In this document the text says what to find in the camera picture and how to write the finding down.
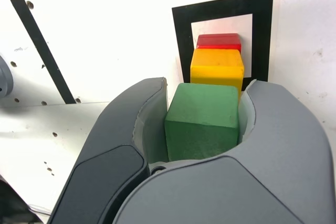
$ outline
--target wooden cube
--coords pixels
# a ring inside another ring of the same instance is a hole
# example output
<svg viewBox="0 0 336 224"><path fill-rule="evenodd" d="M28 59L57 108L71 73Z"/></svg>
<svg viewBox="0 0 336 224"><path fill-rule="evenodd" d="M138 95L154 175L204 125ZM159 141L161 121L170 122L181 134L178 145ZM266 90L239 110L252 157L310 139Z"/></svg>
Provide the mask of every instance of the wooden cube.
<svg viewBox="0 0 336 224"><path fill-rule="evenodd" d="M241 52L241 43L238 34L203 34L199 35L196 48L237 49Z"/></svg>
<svg viewBox="0 0 336 224"><path fill-rule="evenodd" d="M235 49L195 49L190 67L190 82L235 86L240 97L244 65Z"/></svg>
<svg viewBox="0 0 336 224"><path fill-rule="evenodd" d="M170 161L219 155L237 145L235 87L181 83L164 122Z"/></svg>

